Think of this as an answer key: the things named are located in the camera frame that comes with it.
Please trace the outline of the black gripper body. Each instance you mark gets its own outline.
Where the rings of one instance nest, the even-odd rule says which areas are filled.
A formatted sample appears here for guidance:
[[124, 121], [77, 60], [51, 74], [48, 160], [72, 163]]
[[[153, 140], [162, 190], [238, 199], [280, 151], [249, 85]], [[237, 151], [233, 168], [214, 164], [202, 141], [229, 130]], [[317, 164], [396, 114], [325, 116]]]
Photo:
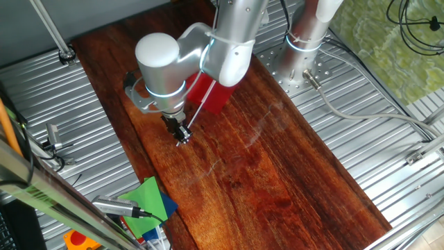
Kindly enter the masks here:
[[184, 113], [178, 113], [174, 116], [163, 115], [161, 118], [165, 123], [168, 132], [170, 132], [175, 139], [179, 139], [179, 136], [183, 135], [182, 128], [187, 126], [186, 115]]

